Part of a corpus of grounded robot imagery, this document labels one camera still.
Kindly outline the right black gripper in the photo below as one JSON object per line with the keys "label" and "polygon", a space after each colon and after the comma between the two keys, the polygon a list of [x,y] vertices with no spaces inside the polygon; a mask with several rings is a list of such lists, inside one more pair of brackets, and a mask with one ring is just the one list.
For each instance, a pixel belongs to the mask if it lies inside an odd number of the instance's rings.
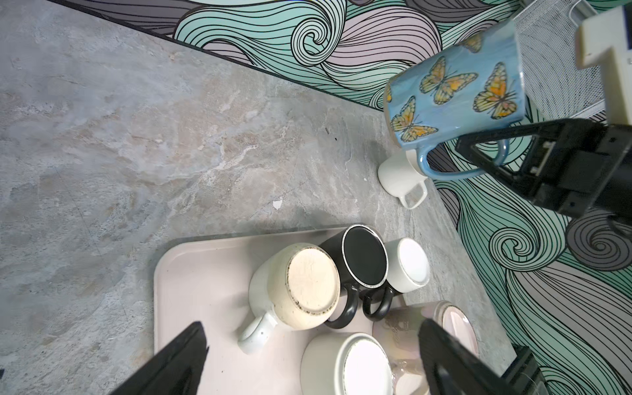
{"label": "right black gripper", "polygon": [[[513,139],[529,141],[516,171],[505,161]],[[539,207],[580,218],[604,210],[614,222],[631,223],[631,126],[565,118],[471,133],[456,151]]]}

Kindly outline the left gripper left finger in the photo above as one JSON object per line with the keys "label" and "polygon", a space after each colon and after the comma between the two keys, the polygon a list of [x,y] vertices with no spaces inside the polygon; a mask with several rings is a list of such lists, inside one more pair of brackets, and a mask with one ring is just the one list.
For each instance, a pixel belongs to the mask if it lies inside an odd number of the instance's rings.
{"label": "left gripper left finger", "polygon": [[197,394],[207,353],[203,325],[193,322],[112,394]]}

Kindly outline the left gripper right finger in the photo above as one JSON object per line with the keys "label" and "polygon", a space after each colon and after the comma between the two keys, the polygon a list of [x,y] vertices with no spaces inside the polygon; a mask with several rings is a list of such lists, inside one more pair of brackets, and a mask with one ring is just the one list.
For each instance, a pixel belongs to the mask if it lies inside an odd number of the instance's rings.
{"label": "left gripper right finger", "polygon": [[507,394],[509,385],[436,321],[426,319],[417,334],[431,394]]}

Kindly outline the blue butterfly mug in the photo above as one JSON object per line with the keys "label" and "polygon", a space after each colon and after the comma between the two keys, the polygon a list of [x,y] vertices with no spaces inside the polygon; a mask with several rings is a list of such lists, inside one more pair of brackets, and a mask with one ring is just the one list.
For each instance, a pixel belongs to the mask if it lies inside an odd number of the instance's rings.
{"label": "blue butterfly mug", "polygon": [[477,177],[480,169],[438,172],[429,154],[470,133],[508,128],[526,113],[516,26],[504,21],[390,78],[383,95],[388,130],[405,151],[416,151],[431,179]]}

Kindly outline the cream speckled mug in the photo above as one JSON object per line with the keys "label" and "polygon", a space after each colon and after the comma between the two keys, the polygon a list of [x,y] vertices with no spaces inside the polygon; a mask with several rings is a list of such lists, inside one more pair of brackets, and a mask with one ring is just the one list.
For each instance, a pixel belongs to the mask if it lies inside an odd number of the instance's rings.
{"label": "cream speckled mug", "polygon": [[253,321],[238,346],[249,355],[263,348],[275,329],[314,329],[336,309],[340,276],[332,258],[310,243],[289,245],[275,253],[253,274],[249,305]]}

